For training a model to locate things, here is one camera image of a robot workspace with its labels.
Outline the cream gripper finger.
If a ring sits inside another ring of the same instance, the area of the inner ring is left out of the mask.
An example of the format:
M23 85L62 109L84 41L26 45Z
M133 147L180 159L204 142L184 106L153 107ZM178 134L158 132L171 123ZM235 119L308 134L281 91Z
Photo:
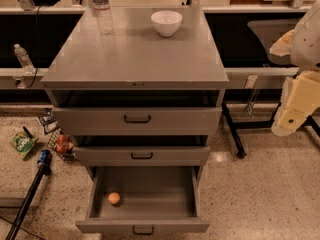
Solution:
M273 55L283 57L291 53L291 43L294 30L290 30L280 37L269 49Z
M276 136L288 136L320 107L320 73L305 71L296 78L287 77L283 84L280 107L271 131Z

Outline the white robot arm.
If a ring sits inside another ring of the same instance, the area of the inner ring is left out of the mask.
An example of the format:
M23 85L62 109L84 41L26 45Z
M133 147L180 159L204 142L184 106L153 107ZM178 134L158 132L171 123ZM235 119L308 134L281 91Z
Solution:
M271 131L277 136L294 133L320 107L320 2L316 1L295 28L269 49L276 56L289 55L298 75L283 84L280 107Z

